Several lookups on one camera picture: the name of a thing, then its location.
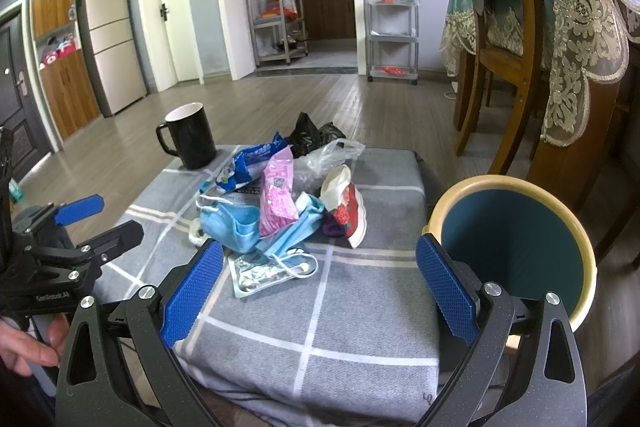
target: trash bin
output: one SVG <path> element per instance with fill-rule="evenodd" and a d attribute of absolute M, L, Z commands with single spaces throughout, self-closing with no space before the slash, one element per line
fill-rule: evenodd
<path fill-rule="evenodd" d="M 483 283 L 522 298 L 557 293 L 574 331 L 586 317 L 596 286 L 593 249 L 577 217 L 546 190 L 509 176 L 469 178 L 438 200 L 426 232 Z"/>

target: human hand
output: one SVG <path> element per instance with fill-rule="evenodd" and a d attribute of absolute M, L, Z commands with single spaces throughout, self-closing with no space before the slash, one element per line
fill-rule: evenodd
<path fill-rule="evenodd" d="M 27 361 L 49 367 L 60 363 L 60 357 L 65 349 L 69 324 L 63 314 L 54 316 L 47 336 L 51 347 L 38 342 L 29 333 L 12 328 L 0 319 L 0 358 L 6 367 L 23 377 L 31 375 Z"/>

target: pink plastic wrapper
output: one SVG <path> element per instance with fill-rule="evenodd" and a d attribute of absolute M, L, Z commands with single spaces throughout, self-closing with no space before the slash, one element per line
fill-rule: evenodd
<path fill-rule="evenodd" d="M 265 237 L 295 223 L 298 211 L 291 198 L 293 155 L 289 147 L 276 152 L 262 173 L 260 235 Z"/>

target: gray plaid tablecloth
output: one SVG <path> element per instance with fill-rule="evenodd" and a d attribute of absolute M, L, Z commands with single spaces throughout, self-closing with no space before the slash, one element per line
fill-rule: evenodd
<path fill-rule="evenodd" d="M 198 188 L 239 149 L 220 146 L 200 171 L 174 160 L 140 194 L 119 223 L 139 221 L 145 237 L 103 267 L 95 284 L 103 302 L 158 285 L 188 263 Z M 272 425 L 414 423 L 436 396 L 436 305 L 414 253 L 437 196 L 434 180 L 410 151 L 367 149 L 351 169 L 367 211 L 360 247 L 317 232 L 305 242 L 319 261 L 315 276 L 242 299 L 225 263 L 189 336 L 174 347 L 195 380 Z"/>

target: floor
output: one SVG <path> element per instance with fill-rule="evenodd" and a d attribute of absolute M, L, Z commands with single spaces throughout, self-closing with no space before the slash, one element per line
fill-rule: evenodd
<path fill-rule="evenodd" d="M 371 147 L 415 150 L 436 174 L 443 192 L 457 181 L 484 174 L 497 150 L 513 103 L 508 90 L 494 90 L 482 108 L 477 132 L 465 154 L 453 154 L 454 102 L 444 97 L 450 84 L 344 75 L 289 75 L 246 78 L 233 83 L 174 87 L 152 94 L 114 118 L 100 119 L 65 143 L 23 184 L 17 209 L 47 201 L 72 201 L 101 194 L 100 216 L 72 225 L 76 242 L 108 229 L 171 160 L 160 149 L 155 127 L 172 108 L 194 100 L 204 103 L 217 143 L 265 142 L 275 131 L 288 134 L 300 111 L 318 125 L 333 121 L 350 139 Z M 527 129 L 509 174 L 524 177 L 536 126 Z M 619 163 L 603 169 L 578 213 L 593 243 L 622 207 L 631 181 Z M 640 272 L 630 262 L 640 251 L 640 215 L 636 215 L 606 260 L 598 267 L 591 311 L 576 333 L 588 391 L 640 349 Z M 225 425 L 257 426 L 250 413 L 207 394 L 207 402 Z"/>
<path fill-rule="evenodd" d="M 309 54 L 294 58 L 287 66 L 284 60 L 267 62 L 260 66 L 260 71 L 275 71 L 298 68 L 357 68 L 358 53 L 356 39 L 331 39 L 323 41 L 310 40 Z"/>

